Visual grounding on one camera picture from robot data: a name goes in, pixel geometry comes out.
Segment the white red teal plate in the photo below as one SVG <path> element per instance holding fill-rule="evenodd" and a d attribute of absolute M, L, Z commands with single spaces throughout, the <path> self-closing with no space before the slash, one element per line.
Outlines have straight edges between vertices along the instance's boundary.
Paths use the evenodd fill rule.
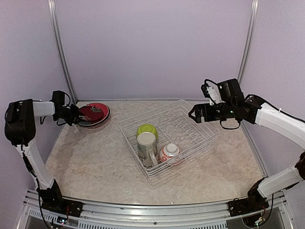
<path fill-rule="evenodd" d="M 97 120 L 97 121 L 81 121 L 78 123 L 78 125 L 80 126 L 84 126 L 84 127 L 91 127 L 91 126 L 96 126 L 99 124 L 104 123 L 105 121 L 107 121 L 109 119 L 109 117 L 111 116 L 110 113 L 108 113 L 104 118 L 102 118 L 101 120 Z"/>

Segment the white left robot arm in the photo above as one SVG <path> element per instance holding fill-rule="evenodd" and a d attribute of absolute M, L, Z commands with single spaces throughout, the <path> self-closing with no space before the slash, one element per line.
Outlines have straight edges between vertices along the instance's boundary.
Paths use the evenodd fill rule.
<path fill-rule="evenodd" d="M 53 116 L 55 121 L 63 119 L 65 124 L 77 124 L 81 115 L 79 108 L 64 105 L 61 100 L 49 102 L 32 99 L 19 100 L 9 104 L 5 112 L 5 136 L 16 147 L 24 164 L 36 182 L 39 196 L 47 200 L 56 212 L 62 212 L 67 202 L 62 198 L 56 180 L 48 172 L 38 151 L 35 135 L 35 117 Z"/>

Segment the right aluminium frame post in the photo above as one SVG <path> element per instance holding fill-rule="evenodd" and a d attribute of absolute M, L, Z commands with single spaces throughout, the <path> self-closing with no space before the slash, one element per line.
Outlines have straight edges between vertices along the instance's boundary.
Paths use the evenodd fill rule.
<path fill-rule="evenodd" d="M 254 31 L 255 31 L 255 24 L 256 24 L 256 19 L 257 19 L 257 13 L 258 13 L 258 5 L 259 5 L 259 0 L 252 0 L 248 28 L 247 28 L 247 32 L 246 32 L 246 38 L 245 38 L 245 44 L 244 44 L 242 59 L 241 59 L 238 76 L 237 76 L 237 80 L 238 80 L 239 84 L 241 84 L 243 81 L 246 67 L 247 67 L 247 62 L 248 62 L 248 59 L 250 56 L 250 51 L 251 51 L 252 41 L 253 41 L 253 36 L 254 36 Z"/>

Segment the front aluminium rail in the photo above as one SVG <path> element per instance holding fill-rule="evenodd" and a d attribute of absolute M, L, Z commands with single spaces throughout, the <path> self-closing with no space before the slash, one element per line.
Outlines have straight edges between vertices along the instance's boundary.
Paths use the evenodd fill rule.
<path fill-rule="evenodd" d="M 287 202 L 281 193 L 269 198 L 270 208 L 245 215 L 231 216 L 227 201 L 187 205 L 127 205 L 81 200 L 79 217 L 40 210 L 36 191 L 28 190 L 18 229 L 44 229 L 44 221 L 63 229 L 245 229 L 245 221 L 263 215 L 267 220 L 261 229 L 294 229 Z"/>

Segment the small black plate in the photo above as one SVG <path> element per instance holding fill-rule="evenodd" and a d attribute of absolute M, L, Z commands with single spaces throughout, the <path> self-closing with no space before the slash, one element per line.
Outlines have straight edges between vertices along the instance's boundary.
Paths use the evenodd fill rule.
<path fill-rule="evenodd" d="M 102 103 L 91 103 L 80 108 L 80 119 L 84 121 L 97 121 L 104 118 L 110 109 Z"/>

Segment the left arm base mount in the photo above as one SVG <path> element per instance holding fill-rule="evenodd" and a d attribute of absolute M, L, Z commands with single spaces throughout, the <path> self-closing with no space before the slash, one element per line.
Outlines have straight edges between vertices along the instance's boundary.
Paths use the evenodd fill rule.
<path fill-rule="evenodd" d="M 40 206 L 43 209 L 63 214 L 67 217 L 72 216 L 79 218 L 81 216 L 83 203 L 64 198 L 56 180 L 54 180 L 52 186 L 48 188 L 42 188 L 38 180 L 36 180 L 36 183 L 39 200 L 42 200 Z"/>

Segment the lime green bowl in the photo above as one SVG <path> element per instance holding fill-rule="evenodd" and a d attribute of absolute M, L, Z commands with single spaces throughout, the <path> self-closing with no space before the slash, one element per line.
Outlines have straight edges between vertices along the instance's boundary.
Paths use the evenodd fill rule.
<path fill-rule="evenodd" d="M 153 133 L 155 135 L 155 138 L 158 139 L 157 129 L 152 124 L 143 124 L 143 125 L 139 126 L 137 129 L 137 132 L 136 132 L 136 137 L 138 137 L 138 135 L 140 135 L 141 133 L 144 133 L 144 132 Z"/>

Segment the red white floral bowl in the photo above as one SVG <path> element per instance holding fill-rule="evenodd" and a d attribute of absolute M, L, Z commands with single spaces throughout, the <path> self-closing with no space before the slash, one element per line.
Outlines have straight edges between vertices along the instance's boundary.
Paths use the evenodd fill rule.
<path fill-rule="evenodd" d="M 159 159 L 162 163 L 164 162 L 165 164 L 175 166 L 182 160 L 179 156 L 180 153 L 180 147 L 174 143 L 170 143 L 162 147 L 159 152 Z"/>

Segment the left aluminium frame post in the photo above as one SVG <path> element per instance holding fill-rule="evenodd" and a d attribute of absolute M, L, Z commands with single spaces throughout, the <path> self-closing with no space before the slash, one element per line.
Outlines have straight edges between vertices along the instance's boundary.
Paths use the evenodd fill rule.
<path fill-rule="evenodd" d="M 60 60 L 61 67 L 63 70 L 64 80 L 66 82 L 72 102 L 77 103 L 78 98 L 77 98 L 77 95 L 76 95 L 76 92 L 75 92 L 75 89 L 74 89 L 74 86 L 72 83 L 72 79 L 70 76 L 70 72 L 68 69 L 68 65 L 67 65 L 67 61 L 66 61 L 66 57 L 65 57 L 65 53 L 64 53 L 63 44 L 61 41 L 59 21 L 58 21 L 58 17 L 57 17 L 56 4 L 55 4 L 54 0 L 48 0 L 48 8 L 49 8 L 49 14 L 50 14 L 50 18 L 51 18 L 51 25 L 52 25 L 52 29 L 53 29 L 55 44 L 57 47 L 59 60 Z"/>

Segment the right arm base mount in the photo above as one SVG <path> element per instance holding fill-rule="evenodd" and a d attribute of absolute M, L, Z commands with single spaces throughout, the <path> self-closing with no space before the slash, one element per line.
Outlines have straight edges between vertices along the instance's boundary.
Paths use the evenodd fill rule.
<path fill-rule="evenodd" d="M 261 196 L 258 192 L 258 184 L 254 184 L 247 192 L 245 198 L 235 198 L 227 203 L 231 217 L 244 215 L 269 207 L 267 198 Z"/>

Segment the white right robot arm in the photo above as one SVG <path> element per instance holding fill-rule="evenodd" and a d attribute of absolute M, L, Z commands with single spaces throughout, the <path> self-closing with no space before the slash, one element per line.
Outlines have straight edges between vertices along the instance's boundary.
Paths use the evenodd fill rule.
<path fill-rule="evenodd" d="M 196 104 L 188 113 L 196 123 L 234 118 L 245 121 L 250 136 L 270 172 L 259 181 L 244 200 L 244 208 L 255 211 L 263 200 L 278 191 L 289 189 L 305 179 L 305 122 L 275 107 L 257 95 L 227 98 L 219 103 Z"/>

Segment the pink polka dot plate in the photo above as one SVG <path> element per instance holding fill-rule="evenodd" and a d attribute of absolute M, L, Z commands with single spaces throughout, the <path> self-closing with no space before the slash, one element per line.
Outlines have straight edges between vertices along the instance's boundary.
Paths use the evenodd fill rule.
<path fill-rule="evenodd" d="M 103 122 L 103 123 L 99 123 L 99 124 L 92 125 L 92 126 L 82 126 L 82 128 L 85 128 L 85 129 L 104 128 L 104 127 L 106 127 L 108 124 L 109 124 L 108 122 Z"/>

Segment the tall patterned mug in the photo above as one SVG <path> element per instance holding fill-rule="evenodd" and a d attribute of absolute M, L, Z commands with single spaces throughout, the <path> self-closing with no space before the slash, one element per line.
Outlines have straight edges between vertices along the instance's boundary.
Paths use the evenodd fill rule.
<path fill-rule="evenodd" d="M 145 167 L 155 167 L 157 161 L 157 139 L 151 132 L 143 132 L 137 136 L 138 157 Z"/>

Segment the aluminium frame post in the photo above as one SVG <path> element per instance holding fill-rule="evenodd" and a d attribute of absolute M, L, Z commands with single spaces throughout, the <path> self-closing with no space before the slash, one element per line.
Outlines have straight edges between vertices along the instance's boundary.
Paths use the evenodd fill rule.
<path fill-rule="evenodd" d="M 238 80 L 239 84 L 241 84 L 243 81 L 246 67 L 247 67 L 247 62 L 248 62 L 248 59 L 250 56 L 250 51 L 251 51 L 252 41 L 253 41 L 253 36 L 254 36 L 254 31 L 255 31 L 255 24 L 256 24 L 256 19 L 257 19 L 257 13 L 258 13 L 258 5 L 259 5 L 259 0 L 252 0 L 248 28 L 247 28 L 247 32 L 246 32 L 246 38 L 245 38 L 245 44 L 244 44 L 242 59 L 241 59 L 238 76 L 237 76 L 237 80 Z"/>
<path fill-rule="evenodd" d="M 61 67 L 63 70 L 64 80 L 66 82 L 72 102 L 77 103 L 78 98 L 77 98 L 77 95 L 76 95 L 76 92 L 75 92 L 75 89 L 74 89 L 74 86 L 72 83 L 72 79 L 70 76 L 70 72 L 68 69 L 68 65 L 67 65 L 67 61 L 66 61 L 66 57 L 65 57 L 65 53 L 64 53 L 63 44 L 61 41 L 59 21 L 58 21 L 58 17 L 57 17 L 56 4 L 55 4 L 54 0 L 48 0 L 48 8 L 49 8 L 49 14 L 50 14 L 50 18 L 51 18 L 51 25 L 52 25 L 52 29 L 53 29 L 55 44 L 57 47 L 59 60 L 60 60 Z"/>

